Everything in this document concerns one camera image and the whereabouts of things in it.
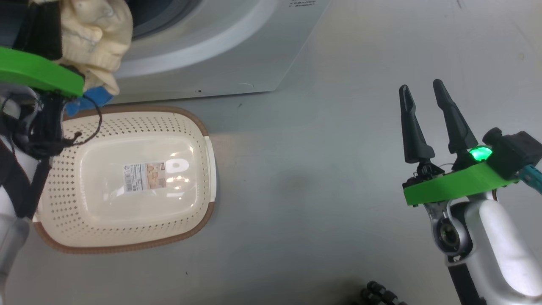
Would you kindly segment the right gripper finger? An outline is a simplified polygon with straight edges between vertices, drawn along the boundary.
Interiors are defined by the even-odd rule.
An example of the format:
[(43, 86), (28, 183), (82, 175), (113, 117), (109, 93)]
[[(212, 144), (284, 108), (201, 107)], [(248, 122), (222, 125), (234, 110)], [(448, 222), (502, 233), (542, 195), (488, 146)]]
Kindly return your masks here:
[(415, 164), (434, 158), (434, 149), (425, 140), (416, 117), (416, 105), (407, 85), (399, 88), (399, 105), (405, 162)]
[(443, 81), (435, 79), (432, 82), (435, 98), (438, 107), (442, 110), (445, 118), (445, 125), (448, 133), (448, 150), (451, 154), (457, 154), (460, 151), (467, 151), (476, 147), (478, 141), (457, 104), (453, 101), (447, 91)]

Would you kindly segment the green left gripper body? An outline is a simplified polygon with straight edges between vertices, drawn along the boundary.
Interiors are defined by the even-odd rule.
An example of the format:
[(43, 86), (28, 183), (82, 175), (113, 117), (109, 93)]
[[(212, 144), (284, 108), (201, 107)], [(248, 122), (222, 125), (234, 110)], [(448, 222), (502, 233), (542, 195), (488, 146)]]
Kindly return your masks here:
[(81, 75), (38, 55), (0, 48), (0, 81), (71, 98), (83, 96)]

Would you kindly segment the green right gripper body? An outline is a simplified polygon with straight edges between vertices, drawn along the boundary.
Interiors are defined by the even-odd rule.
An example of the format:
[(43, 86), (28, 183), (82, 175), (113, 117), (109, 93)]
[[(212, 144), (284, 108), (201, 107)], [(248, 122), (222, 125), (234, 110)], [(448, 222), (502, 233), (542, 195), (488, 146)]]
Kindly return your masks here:
[(519, 182), (518, 178), (503, 179), (486, 162), (467, 169), (405, 187), (409, 206), (442, 202), (499, 189)]

